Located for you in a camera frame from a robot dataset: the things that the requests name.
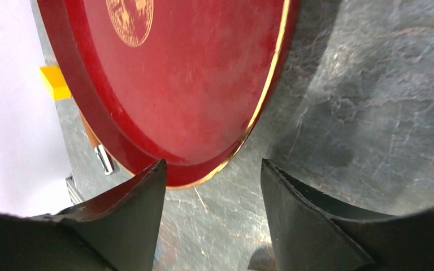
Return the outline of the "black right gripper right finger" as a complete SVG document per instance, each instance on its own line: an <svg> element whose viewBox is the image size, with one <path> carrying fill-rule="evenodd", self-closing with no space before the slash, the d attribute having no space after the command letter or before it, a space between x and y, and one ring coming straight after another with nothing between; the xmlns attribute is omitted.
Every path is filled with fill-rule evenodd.
<svg viewBox="0 0 434 271"><path fill-rule="evenodd" d="M403 216L359 208L261 163L278 270L434 270L434 207Z"/></svg>

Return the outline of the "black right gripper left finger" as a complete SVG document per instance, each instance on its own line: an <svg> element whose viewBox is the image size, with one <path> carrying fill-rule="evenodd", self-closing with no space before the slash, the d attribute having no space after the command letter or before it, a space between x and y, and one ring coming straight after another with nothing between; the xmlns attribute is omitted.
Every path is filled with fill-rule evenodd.
<svg viewBox="0 0 434 271"><path fill-rule="evenodd" d="M0 213L0 270L151 270L166 183L158 160L57 214Z"/></svg>

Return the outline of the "round red lacquer tray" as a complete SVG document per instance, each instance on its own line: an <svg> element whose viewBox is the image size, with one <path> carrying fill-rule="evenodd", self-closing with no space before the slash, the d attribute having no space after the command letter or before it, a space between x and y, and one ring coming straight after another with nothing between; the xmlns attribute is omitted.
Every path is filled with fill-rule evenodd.
<svg viewBox="0 0 434 271"><path fill-rule="evenodd" d="M84 119L138 174L167 186L221 171L257 123L288 55L299 1L39 1Z"/></svg>

